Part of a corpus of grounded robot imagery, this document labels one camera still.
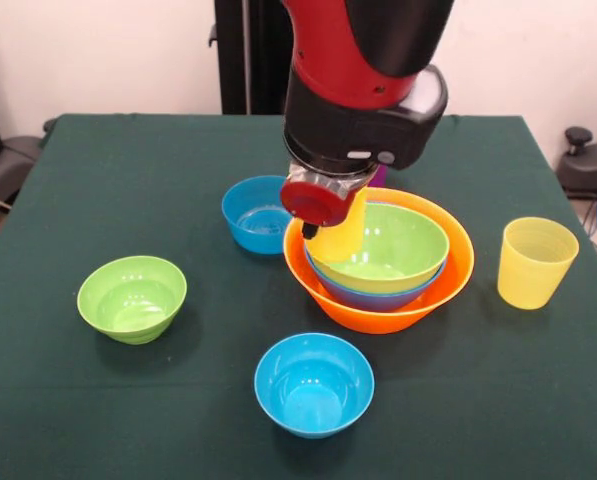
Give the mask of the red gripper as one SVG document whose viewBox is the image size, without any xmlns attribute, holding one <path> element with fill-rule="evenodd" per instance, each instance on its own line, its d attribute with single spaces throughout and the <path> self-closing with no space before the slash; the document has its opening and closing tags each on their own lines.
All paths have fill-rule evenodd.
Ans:
<svg viewBox="0 0 597 480">
<path fill-rule="evenodd" d="M 319 227 L 341 224 L 347 217 L 357 191 L 343 197 L 332 189 L 307 181 L 286 180 L 280 190 L 284 208 L 301 219 L 302 236 L 314 238 Z"/>
</svg>

